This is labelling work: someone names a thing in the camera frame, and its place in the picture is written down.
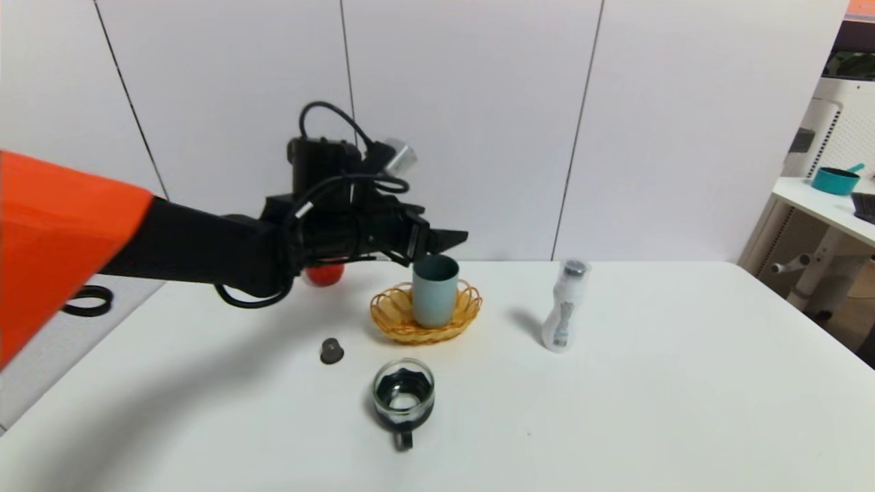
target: black rubber ring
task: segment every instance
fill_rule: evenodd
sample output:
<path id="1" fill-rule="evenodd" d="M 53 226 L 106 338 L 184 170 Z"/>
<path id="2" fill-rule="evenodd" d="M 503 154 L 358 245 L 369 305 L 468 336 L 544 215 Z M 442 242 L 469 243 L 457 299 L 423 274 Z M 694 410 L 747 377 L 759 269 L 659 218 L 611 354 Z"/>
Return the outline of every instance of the black rubber ring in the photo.
<path id="1" fill-rule="evenodd" d="M 112 308 L 112 299 L 114 295 L 110 289 L 106 287 L 101 287 L 99 285 L 85 285 L 76 295 L 72 297 L 72 299 L 100 299 L 103 301 L 103 304 L 99 304 L 97 306 L 92 307 L 79 307 L 79 306 L 71 306 L 69 304 L 64 304 L 60 310 L 64 313 L 71 314 L 73 316 L 80 316 L 82 318 L 93 318 L 94 316 L 102 316 L 106 313 L 109 313 L 109 310 Z"/>

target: bottle cap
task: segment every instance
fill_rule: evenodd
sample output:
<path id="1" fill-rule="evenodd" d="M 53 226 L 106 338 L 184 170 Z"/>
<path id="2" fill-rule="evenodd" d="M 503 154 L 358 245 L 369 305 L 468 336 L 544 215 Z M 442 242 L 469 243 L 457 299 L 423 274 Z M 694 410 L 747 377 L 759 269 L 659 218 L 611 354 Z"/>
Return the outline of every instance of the bottle cap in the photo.
<path id="1" fill-rule="evenodd" d="M 568 260 L 563 271 L 569 277 L 582 277 L 586 273 L 586 265 L 578 260 Z"/>
<path id="2" fill-rule="evenodd" d="M 322 356 L 319 358 L 325 364 L 334 364 L 343 358 L 343 348 L 336 338 L 329 338 L 322 342 Z"/>

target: mug handle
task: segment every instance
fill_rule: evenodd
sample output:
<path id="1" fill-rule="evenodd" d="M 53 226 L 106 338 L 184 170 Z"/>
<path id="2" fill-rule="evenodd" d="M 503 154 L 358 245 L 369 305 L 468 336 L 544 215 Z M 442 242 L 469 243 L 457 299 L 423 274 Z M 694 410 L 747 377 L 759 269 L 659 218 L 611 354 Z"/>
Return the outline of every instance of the mug handle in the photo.
<path id="1" fill-rule="evenodd" d="M 407 451 L 413 447 L 413 432 L 399 432 L 395 435 L 395 448 Z"/>

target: plastic bottle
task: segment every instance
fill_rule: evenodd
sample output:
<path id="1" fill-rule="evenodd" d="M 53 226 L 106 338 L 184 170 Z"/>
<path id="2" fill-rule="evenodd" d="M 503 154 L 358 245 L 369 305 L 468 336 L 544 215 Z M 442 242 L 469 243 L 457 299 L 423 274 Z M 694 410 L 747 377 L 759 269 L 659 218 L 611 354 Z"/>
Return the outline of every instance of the plastic bottle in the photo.
<path id="1" fill-rule="evenodd" d="M 541 331 L 544 347 L 553 352 L 563 353 L 574 341 L 576 330 L 571 323 L 571 316 L 583 300 L 589 269 L 579 260 L 565 260 L 559 269 L 559 279 L 553 287 L 553 311 L 544 321 Z"/>

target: black cable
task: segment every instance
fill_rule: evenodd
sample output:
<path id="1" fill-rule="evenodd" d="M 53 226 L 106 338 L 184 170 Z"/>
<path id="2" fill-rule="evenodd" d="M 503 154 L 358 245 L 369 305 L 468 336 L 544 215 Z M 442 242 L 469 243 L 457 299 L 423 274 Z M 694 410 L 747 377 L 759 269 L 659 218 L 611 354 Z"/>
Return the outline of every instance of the black cable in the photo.
<path id="1" fill-rule="evenodd" d="M 219 293 L 219 297 L 221 297 L 221 299 L 223 301 L 229 303 L 231 306 L 241 307 L 243 309 L 257 309 L 259 307 L 272 306 L 272 305 L 276 304 L 277 302 L 285 299 L 285 296 L 289 295 L 289 292 L 291 292 L 291 284 L 292 284 L 292 281 L 290 279 L 288 282 L 285 283 L 285 285 L 283 286 L 283 289 L 276 296 L 274 296 L 272 298 L 251 301 L 251 302 L 245 301 L 245 300 L 239 300 L 239 299 L 235 299 L 235 298 L 231 297 L 231 294 L 229 294 L 228 291 L 225 290 L 225 285 L 216 284 L 216 285 L 214 285 L 214 287 L 216 288 L 216 291 Z"/>
<path id="2" fill-rule="evenodd" d="M 334 111 L 341 118 L 346 120 L 346 122 L 349 123 L 349 126 L 353 127 L 353 130 L 355 130 L 355 132 L 359 134 L 359 136 L 361 137 L 361 140 L 364 141 L 365 146 L 368 149 L 371 148 L 371 145 L 374 144 L 374 141 L 371 140 L 370 138 L 368 138 L 367 135 L 365 135 L 365 131 L 361 129 L 359 124 L 356 123 L 355 120 L 352 117 L 350 117 L 350 115 L 348 115 L 347 113 L 344 113 L 343 109 L 340 109 L 337 106 L 331 104 L 330 102 L 325 102 L 325 101 L 314 101 L 314 102 L 307 104 L 306 106 L 304 106 L 303 109 L 301 109 L 301 115 L 297 118 L 297 127 L 301 132 L 301 137 L 307 138 L 307 130 L 304 128 L 304 120 L 307 117 L 307 113 L 313 108 L 326 108 L 326 109 L 330 109 L 331 111 Z"/>
<path id="3" fill-rule="evenodd" d="M 301 197 L 297 199 L 297 201 L 291 207 L 289 213 L 285 217 L 285 225 L 290 226 L 292 223 L 294 223 L 295 219 L 297 219 L 295 214 L 298 213 L 298 210 L 300 210 L 304 206 L 304 204 L 306 204 L 308 201 L 312 201 L 318 198 L 322 193 L 327 193 L 329 191 L 327 188 L 329 185 L 337 184 L 344 180 L 349 180 L 352 182 L 369 181 L 374 183 L 374 187 L 386 193 L 400 194 L 407 193 L 410 190 L 410 183 L 401 178 L 396 178 L 395 176 L 384 176 L 380 174 L 341 174 L 338 176 L 332 176 L 331 178 L 321 180 L 316 186 L 304 192 L 304 194 L 302 194 Z M 398 187 L 395 188 L 384 186 L 380 185 L 379 183 L 391 183 L 393 185 L 397 185 Z"/>

